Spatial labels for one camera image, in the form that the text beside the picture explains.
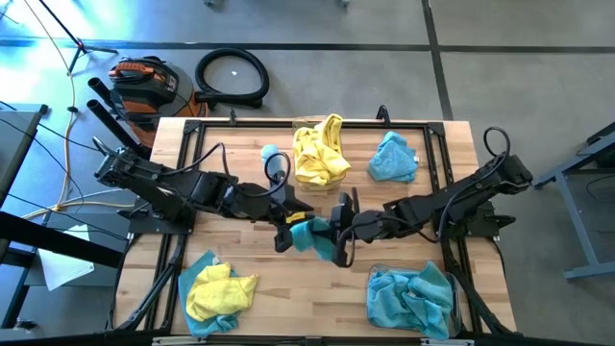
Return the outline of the white paper sheet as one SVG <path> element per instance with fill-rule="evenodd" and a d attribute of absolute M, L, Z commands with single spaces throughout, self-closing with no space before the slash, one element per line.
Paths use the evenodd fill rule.
<path fill-rule="evenodd" d="M 45 284 L 49 291 L 94 271 L 94 263 L 39 249 Z"/>

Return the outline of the clear bottle with blue liquid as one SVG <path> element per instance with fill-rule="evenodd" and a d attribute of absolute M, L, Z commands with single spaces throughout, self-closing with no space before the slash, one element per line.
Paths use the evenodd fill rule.
<path fill-rule="evenodd" d="M 269 181 L 270 187 L 274 188 L 286 176 L 286 170 L 284 169 L 285 158 L 275 144 L 263 146 L 260 153 L 265 177 Z"/>

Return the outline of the black tripod stand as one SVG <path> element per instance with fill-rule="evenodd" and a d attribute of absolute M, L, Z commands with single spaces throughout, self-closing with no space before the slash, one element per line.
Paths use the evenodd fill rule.
<path fill-rule="evenodd" d="M 53 19 L 60 25 L 62 30 L 68 35 L 68 37 L 73 41 L 76 46 L 76 52 L 73 55 L 71 64 L 68 66 L 67 74 L 71 75 L 73 69 L 76 65 L 77 60 L 84 55 L 89 54 L 90 52 L 104 52 L 110 53 L 114 55 L 118 55 L 118 51 L 111 48 L 103 48 L 103 47 L 95 47 L 91 45 L 84 44 L 79 38 L 75 37 L 69 29 L 62 23 L 62 21 L 57 17 L 57 15 L 51 10 L 51 8 L 45 3 L 44 0 L 38 0 L 42 7 L 53 17 Z"/>

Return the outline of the orange and black shop vacuum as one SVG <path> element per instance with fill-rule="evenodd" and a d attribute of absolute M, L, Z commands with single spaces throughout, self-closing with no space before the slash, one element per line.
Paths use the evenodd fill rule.
<path fill-rule="evenodd" d="M 197 99 L 191 77 L 158 57 L 125 58 L 110 71 L 113 110 L 141 145 L 151 149 L 164 117 L 205 117 L 208 104 Z"/>

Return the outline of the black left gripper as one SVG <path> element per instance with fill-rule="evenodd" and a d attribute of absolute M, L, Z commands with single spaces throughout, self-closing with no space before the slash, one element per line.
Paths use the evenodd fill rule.
<path fill-rule="evenodd" d="M 279 226 L 274 236 L 275 251 L 285 252 L 293 245 L 291 226 L 287 224 L 287 218 L 301 211 L 313 211 L 313 207 L 296 197 L 293 185 L 285 185 L 270 196 L 258 198 L 258 201 L 267 207 L 260 221 Z"/>

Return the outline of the long black vacuum tube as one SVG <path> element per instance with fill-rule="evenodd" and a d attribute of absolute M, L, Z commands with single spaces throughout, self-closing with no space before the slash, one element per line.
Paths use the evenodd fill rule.
<path fill-rule="evenodd" d="M 151 150 L 138 144 L 127 131 L 125 131 L 117 120 L 95 99 L 86 102 L 89 110 L 105 125 L 105 127 L 123 144 L 135 151 L 144 159 L 149 159 Z"/>

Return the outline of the grey-blue table frame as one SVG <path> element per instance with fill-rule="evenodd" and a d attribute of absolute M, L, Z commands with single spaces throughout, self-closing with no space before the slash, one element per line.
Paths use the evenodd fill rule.
<path fill-rule="evenodd" d="M 615 274 L 615 121 L 540 175 L 533 187 L 550 183 L 563 199 L 586 261 L 566 270 L 565 279 Z"/>

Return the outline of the black aluminium table frame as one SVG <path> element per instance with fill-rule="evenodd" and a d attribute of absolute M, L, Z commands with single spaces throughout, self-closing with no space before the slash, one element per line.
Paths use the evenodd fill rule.
<path fill-rule="evenodd" d="M 185 136 L 181 119 L 161 123 L 154 145 L 154 161 L 174 165 L 179 153 L 196 147 L 209 152 L 207 169 L 229 168 L 244 181 L 264 183 L 260 150 L 274 144 L 291 149 L 293 123 L 289 119 L 242 119 L 235 124 L 210 118 L 203 129 Z M 361 120 L 342 132 L 343 151 L 351 171 L 341 183 L 342 190 L 356 188 L 363 209 L 377 209 L 383 203 L 413 194 L 427 194 L 435 187 L 460 180 L 478 168 L 475 142 L 466 121 L 398 120 L 392 129 L 403 135 L 420 159 L 414 182 L 377 183 L 367 171 L 369 159 L 387 132 L 379 120 Z M 426 235 L 359 244 L 352 267 L 338 268 L 319 260 L 313 253 L 274 249 L 274 229 L 263 223 L 249 223 L 200 214 L 184 252 L 184 264 L 194 263 L 206 252 L 215 253 L 241 276 L 258 275 L 253 305 L 240 313 L 240 335 L 276 335 L 297 338 L 355 340 L 361 337 L 411 338 L 411 332 L 380 329 L 366 317 L 365 298 L 372 265 L 421 269 L 428 262 L 441 264 L 438 246 Z"/>

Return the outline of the silver metal bracket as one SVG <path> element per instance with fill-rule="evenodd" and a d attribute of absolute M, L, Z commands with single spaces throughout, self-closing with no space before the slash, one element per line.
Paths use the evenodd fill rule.
<path fill-rule="evenodd" d="M 171 335 L 154 337 L 151 346 L 195 346 L 207 345 L 208 339 L 188 335 Z"/>
<path fill-rule="evenodd" d="M 421 346 L 475 346 L 473 339 L 444 339 L 438 340 L 433 338 L 421 338 Z"/>

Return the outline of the large clear plastic basket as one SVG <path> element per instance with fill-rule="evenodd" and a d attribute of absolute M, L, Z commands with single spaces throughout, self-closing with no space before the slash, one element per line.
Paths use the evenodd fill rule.
<path fill-rule="evenodd" d="M 384 265 L 384 264 L 380 264 L 379 263 L 379 264 L 373 265 L 370 268 L 369 277 L 370 277 L 370 274 L 373 273 L 376 270 L 383 270 L 383 271 L 388 271 L 388 270 L 417 271 L 418 273 L 420 273 L 423 269 L 416 270 L 416 269 L 409 269 L 409 268 L 392 267 L 392 266 L 388 266 L 388 265 Z M 449 332 L 450 332 L 450 337 L 449 338 L 451 338 L 451 337 L 456 336 L 460 332 L 460 330 L 461 330 L 462 317 L 461 317 L 461 312 L 460 312 L 459 291 L 458 291 L 458 286 L 457 286 L 457 280 L 453 277 L 453 275 L 448 273 L 448 272 L 443 273 L 443 274 L 447 278 L 449 283 L 451 284 L 452 290 L 453 290 L 453 310 L 452 310 L 450 318 L 449 318 Z M 410 283 L 410 287 L 414 291 L 413 284 L 412 284 L 413 280 Z M 417 309 L 419 309 L 419 304 L 416 304 L 416 308 L 414 309 L 414 311 L 416 312 Z"/>

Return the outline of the large blue microfiber towel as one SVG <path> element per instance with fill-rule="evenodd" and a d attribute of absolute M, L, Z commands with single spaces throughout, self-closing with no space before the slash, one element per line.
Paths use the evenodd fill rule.
<path fill-rule="evenodd" d="M 192 288 L 197 275 L 207 266 L 220 263 L 221 259 L 211 250 L 208 250 L 179 276 L 178 292 L 181 311 L 184 314 L 184 320 L 192 336 L 207 337 L 211 334 L 223 334 L 236 329 L 239 325 L 237 318 L 238 312 L 235 314 L 216 315 L 203 322 L 195 320 L 186 312 L 188 292 Z"/>

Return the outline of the short black vacuum tube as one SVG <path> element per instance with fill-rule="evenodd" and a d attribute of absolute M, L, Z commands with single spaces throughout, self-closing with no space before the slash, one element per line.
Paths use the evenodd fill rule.
<path fill-rule="evenodd" d="M 109 106 L 113 106 L 111 100 L 111 91 L 107 86 L 98 78 L 92 77 L 87 81 L 87 85 Z"/>

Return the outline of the grey desk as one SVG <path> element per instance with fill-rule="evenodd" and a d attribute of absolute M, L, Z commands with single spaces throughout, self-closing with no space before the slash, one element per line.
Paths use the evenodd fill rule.
<path fill-rule="evenodd" d="M 48 110 L 45 104 L 26 104 L 13 110 L 0 103 L 0 209 Z"/>

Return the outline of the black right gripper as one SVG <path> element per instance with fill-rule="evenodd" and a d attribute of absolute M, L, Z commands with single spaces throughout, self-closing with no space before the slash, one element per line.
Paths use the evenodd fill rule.
<path fill-rule="evenodd" d="M 341 268 L 349 268 L 353 265 L 355 238 L 362 241 L 387 238 L 390 226 L 384 218 L 383 211 L 367 210 L 359 213 L 359 201 L 355 187 L 351 189 L 351 193 L 341 192 L 338 205 L 332 208 L 330 218 L 331 227 L 337 231 L 343 231 L 335 242 L 332 262 Z M 353 230 L 346 230 L 351 225 Z M 348 242 L 352 245 L 351 254 L 346 251 Z"/>

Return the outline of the black beam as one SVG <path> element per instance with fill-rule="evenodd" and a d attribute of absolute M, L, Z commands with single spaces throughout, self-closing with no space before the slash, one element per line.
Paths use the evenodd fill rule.
<path fill-rule="evenodd" d="M 119 267 L 122 252 L 0 211 L 0 238 L 108 267 Z"/>

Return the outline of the dark teal terry towel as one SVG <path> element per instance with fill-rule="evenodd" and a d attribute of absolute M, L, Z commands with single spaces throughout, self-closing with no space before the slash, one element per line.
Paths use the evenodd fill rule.
<path fill-rule="evenodd" d="M 332 261 L 334 232 L 328 220 L 315 217 L 292 226 L 290 232 L 297 251 L 314 250 L 320 260 Z"/>

